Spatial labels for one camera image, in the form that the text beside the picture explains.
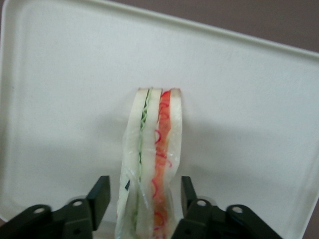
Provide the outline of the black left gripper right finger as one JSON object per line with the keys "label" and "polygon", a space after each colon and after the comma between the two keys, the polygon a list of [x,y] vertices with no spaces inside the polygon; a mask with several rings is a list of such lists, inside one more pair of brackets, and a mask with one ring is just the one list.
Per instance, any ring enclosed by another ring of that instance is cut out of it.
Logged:
{"label": "black left gripper right finger", "polygon": [[280,239],[249,207],[231,205],[224,211],[207,199],[199,198],[189,176],[181,178],[183,218],[173,239]]}

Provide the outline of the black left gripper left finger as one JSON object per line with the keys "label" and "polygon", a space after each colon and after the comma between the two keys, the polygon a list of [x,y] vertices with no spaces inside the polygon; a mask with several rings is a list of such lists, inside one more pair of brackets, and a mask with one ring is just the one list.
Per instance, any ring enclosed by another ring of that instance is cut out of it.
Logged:
{"label": "black left gripper left finger", "polygon": [[0,228],[2,239],[92,239],[111,200],[110,177],[101,176],[85,198],[59,210],[31,206]]}

